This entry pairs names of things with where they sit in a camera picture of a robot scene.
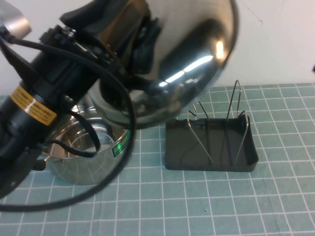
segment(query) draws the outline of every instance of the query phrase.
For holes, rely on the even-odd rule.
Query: yellow warning sticker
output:
[[[45,125],[50,125],[57,117],[56,113],[38,102],[21,86],[18,86],[11,94],[11,99],[31,117]]]

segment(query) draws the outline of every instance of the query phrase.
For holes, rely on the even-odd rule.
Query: reflective metal hemisphere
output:
[[[213,86],[236,42],[238,10],[234,0],[149,0],[162,31],[155,44],[154,65],[147,75],[152,85],[130,96],[137,128],[176,116]],[[97,112],[107,122],[129,126],[128,116],[102,98],[99,81],[89,92]]]
[[[106,124],[88,103],[85,105],[81,103],[73,110],[87,119],[96,130],[101,143],[100,151],[92,158],[84,158],[72,155],[59,145],[52,144],[44,151],[47,156],[46,163],[54,175],[66,182],[78,185],[97,184],[104,180],[120,161],[129,138],[129,131]],[[73,117],[54,132],[53,138],[62,140],[78,150],[95,151],[89,134]]]

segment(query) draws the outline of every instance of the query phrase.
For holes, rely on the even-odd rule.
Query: black cable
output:
[[[39,205],[0,205],[0,211],[3,212],[34,212],[34,211],[43,211],[43,210],[52,210],[52,209],[58,209],[62,207],[68,207],[70,205],[73,205],[75,203],[84,201],[90,197],[92,197],[94,194],[100,192],[104,187],[106,187],[118,174],[119,172],[125,167],[127,164],[129,157],[131,156],[132,149],[133,149],[133,143],[134,138],[136,134],[136,115],[133,107],[132,100],[130,98],[130,95],[128,91],[125,89],[123,84],[116,79],[111,73],[103,69],[98,64],[85,59],[84,57],[78,56],[76,54],[73,54],[71,52],[68,52],[63,49],[54,48],[48,45],[29,42],[26,40],[20,40],[16,39],[14,37],[11,37],[9,39],[9,42],[12,44],[18,44],[24,47],[29,47],[33,49],[41,50],[45,53],[54,54],[56,56],[62,56],[71,60],[74,60],[80,64],[82,64],[85,67],[88,67],[89,69],[93,70],[95,73],[100,74],[102,77],[108,77],[109,80],[104,80],[105,83],[113,86],[126,100],[127,109],[129,112],[130,117],[130,137],[128,140],[128,144],[125,148],[125,152],[120,160],[120,162],[117,164],[117,166],[114,168],[114,170],[98,185],[91,188],[90,190],[86,191],[85,193],[79,194],[78,196],[75,196],[70,199],[65,199],[53,203],[48,204],[39,204]]]
[[[63,142],[61,140],[58,140],[58,139],[50,140],[46,144],[57,144],[57,145],[61,146],[64,150],[66,150],[67,152],[69,152],[69,153],[71,153],[73,155],[86,157],[86,158],[93,158],[98,153],[98,151],[100,149],[100,142],[99,142],[99,139],[98,139],[98,136],[97,136],[97,133],[96,133],[95,129],[79,113],[75,113],[73,111],[67,111],[67,113],[69,113],[74,118],[76,118],[76,120],[79,121],[80,125],[85,129],[85,131],[87,131],[87,133],[89,134],[89,136],[90,136],[90,138],[91,138],[91,140],[92,140],[96,150],[95,151],[81,151],[81,150],[77,150],[75,148],[70,147],[68,144],[66,144],[65,142]]]

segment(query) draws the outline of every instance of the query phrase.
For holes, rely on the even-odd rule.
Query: green cutting mat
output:
[[[0,213],[0,236],[314,236],[315,85],[244,89],[240,108],[260,158],[252,173],[165,169],[161,125],[138,132],[129,165],[100,194],[55,211]],[[201,99],[210,117],[226,116],[232,90],[213,88]],[[32,172],[0,202],[45,203],[87,188]]]

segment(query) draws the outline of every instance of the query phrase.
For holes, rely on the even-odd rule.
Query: black strap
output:
[[[73,111],[70,111],[69,114],[72,115],[73,117],[75,117],[76,120],[79,121],[80,125],[82,125],[82,127],[88,132],[88,134],[90,135],[90,138],[92,139],[92,141],[95,145],[96,151],[93,151],[93,152],[92,151],[80,151],[80,150],[77,150],[77,149],[70,147],[66,143],[64,143],[60,140],[57,140],[57,139],[48,141],[48,143],[49,144],[57,144],[57,145],[61,146],[64,150],[66,150],[67,152],[69,152],[73,155],[76,155],[76,156],[89,157],[89,158],[94,157],[100,149],[100,142],[99,142],[96,131],[94,130],[93,126],[80,114],[75,113]]]

